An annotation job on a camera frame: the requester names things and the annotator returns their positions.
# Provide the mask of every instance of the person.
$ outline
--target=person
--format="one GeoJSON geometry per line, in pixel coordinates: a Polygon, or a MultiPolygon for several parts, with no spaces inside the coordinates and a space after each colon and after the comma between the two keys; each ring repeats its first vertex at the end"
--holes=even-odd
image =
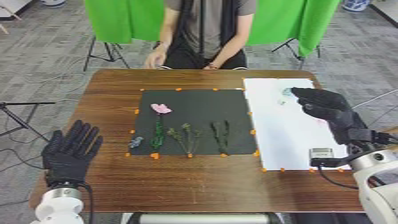
{"type": "Polygon", "coordinates": [[[201,0],[166,0],[160,41],[146,68],[235,69],[247,67],[244,46],[249,40],[256,0],[205,0],[201,52],[201,0]]]}

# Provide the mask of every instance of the green backdrop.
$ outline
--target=green backdrop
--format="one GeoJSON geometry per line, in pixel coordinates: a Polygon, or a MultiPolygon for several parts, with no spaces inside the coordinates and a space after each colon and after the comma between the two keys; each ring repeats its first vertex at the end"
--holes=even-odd
{"type": "MultiPolygon", "coordinates": [[[[258,0],[247,45],[297,38],[299,55],[306,57],[320,44],[340,1],[258,0]]],[[[86,0],[86,9],[100,41],[159,40],[164,0],[86,0]]]]}

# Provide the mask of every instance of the wooden table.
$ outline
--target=wooden table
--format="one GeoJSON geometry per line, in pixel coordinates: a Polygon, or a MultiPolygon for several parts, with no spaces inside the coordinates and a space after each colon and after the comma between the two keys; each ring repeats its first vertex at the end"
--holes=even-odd
{"type": "MultiPolygon", "coordinates": [[[[262,172],[253,155],[125,157],[141,89],[230,89],[244,87],[244,77],[310,78],[304,71],[98,71],[79,104],[77,119],[102,129],[105,144],[87,182],[95,188],[96,212],[354,212],[363,211],[358,191],[334,186],[308,171],[262,172]]],[[[354,184],[352,173],[329,172],[354,184]]],[[[39,179],[31,206],[47,191],[39,179]]]]}

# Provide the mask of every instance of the black mat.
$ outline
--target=black mat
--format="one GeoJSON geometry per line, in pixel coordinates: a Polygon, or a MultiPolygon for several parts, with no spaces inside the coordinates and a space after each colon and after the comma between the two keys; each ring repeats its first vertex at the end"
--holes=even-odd
{"type": "MultiPolygon", "coordinates": [[[[256,151],[256,140],[251,135],[253,123],[244,92],[240,90],[187,90],[146,91],[141,100],[141,114],[135,121],[135,137],[144,137],[141,147],[134,149],[134,155],[151,153],[151,138],[155,135],[157,112],[151,104],[166,104],[173,113],[164,115],[166,132],[169,128],[182,130],[189,123],[192,129],[203,131],[203,137],[196,154],[217,155],[219,145],[210,128],[212,122],[230,121],[230,148],[228,153],[251,154],[256,151]]],[[[176,140],[167,136],[160,154],[185,154],[176,140]]]]}

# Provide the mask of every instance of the white wall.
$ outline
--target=white wall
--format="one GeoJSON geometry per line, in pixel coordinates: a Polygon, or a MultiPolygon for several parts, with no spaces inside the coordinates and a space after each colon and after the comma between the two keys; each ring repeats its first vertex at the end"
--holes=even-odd
{"type": "Polygon", "coordinates": [[[398,22],[398,0],[374,0],[374,5],[398,22]]]}
{"type": "MultiPolygon", "coordinates": [[[[0,5],[4,5],[13,12],[16,12],[31,1],[32,0],[0,0],[0,5]]],[[[9,12],[4,9],[0,9],[0,17],[9,17],[9,12]]]]}

